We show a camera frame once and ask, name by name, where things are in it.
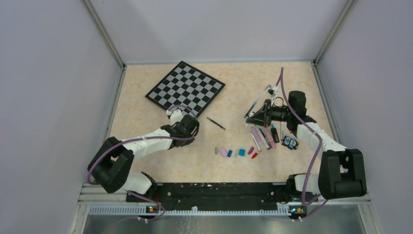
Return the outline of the green pen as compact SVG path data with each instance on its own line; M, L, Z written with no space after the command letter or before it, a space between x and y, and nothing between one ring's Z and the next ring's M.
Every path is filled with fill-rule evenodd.
M217 126L220 127L221 129L226 130L226 128L225 128L223 125L219 124L219 123L216 122L215 120L213 120L213 119L211 119L211 118L209 118L209 117L206 117L206 119L209 120L210 122L212 122L213 124L217 125Z

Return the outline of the black highlighter blue cap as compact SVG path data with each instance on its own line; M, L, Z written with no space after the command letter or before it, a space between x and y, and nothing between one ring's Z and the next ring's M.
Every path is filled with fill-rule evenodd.
M279 135L278 135L278 131L277 131L277 128L273 124L271 125L270 131L271 131L274 142L279 143L280 138L279 138Z

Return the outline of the grey white marker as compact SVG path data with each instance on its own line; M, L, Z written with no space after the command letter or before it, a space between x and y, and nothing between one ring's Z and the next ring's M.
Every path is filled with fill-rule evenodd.
M253 139L253 141L254 141L254 143L255 143L256 147L257 147L257 151L260 153L260 152L262 151L262 149L261 149L261 147L260 147L259 143L257 142L257 139L255 138L255 136L253 135L253 133L252 133L252 132L250 132L250 135L251 135L251 137L252 137L252 139Z

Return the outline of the pink highlighter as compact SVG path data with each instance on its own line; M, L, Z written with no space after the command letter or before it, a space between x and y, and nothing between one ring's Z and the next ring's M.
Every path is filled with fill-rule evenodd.
M268 142L269 142L269 145L271 146L271 148L272 149L276 149L276 143L275 143L275 141L274 141L274 138L273 138L273 135L272 135L272 132L271 132L271 130L268 128L268 127L266 127L266 128L264 128L264 133L265 133L265 135L266 135L266 138L268 139Z

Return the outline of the purple pen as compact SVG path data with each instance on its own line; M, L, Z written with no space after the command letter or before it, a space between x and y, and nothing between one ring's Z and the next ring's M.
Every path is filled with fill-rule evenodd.
M264 131L261 128L259 130L260 130L262 136L264 137L264 140L265 140L266 144L268 145L267 149L268 150L272 149L272 146L270 145L270 142L269 142L268 138L266 137Z

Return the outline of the purple highlighter cap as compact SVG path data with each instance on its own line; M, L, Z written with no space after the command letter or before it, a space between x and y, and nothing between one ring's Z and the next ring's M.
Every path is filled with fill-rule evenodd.
M221 148L219 149L219 153L221 154L221 156L223 157L227 157L227 151L225 148Z

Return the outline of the light blue highlighter cap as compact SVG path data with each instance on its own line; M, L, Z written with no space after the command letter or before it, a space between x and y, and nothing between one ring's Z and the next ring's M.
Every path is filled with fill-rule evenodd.
M238 155L239 156L245 156L245 149L239 149L239 151L238 151Z

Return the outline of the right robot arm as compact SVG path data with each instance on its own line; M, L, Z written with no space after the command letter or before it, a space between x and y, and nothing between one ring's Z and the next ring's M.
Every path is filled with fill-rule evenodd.
M268 127L273 121L285 122L287 129L300 143L306 143L316 157L320 168L316 175L293 176L294 182L286 186L286 196L292 201L300 200L306 193L323 198L339 199L362 197L367 193L364 158L359 149L349 149L331 138L306 109L306 96L302 91L291 91L286 104L274 106L271 100L247 117L247 124Z

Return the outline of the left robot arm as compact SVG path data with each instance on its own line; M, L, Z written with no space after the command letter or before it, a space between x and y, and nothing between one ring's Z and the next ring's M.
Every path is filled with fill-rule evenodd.
M132 191L142 200L151 201L156 196L155 181L144 172L134 172L131 169L133 163L159 151L191 144L199 127L195 117L184 115L178 122L137 138L118 140L110 137L89 163L87 178L93 178L109 194Z

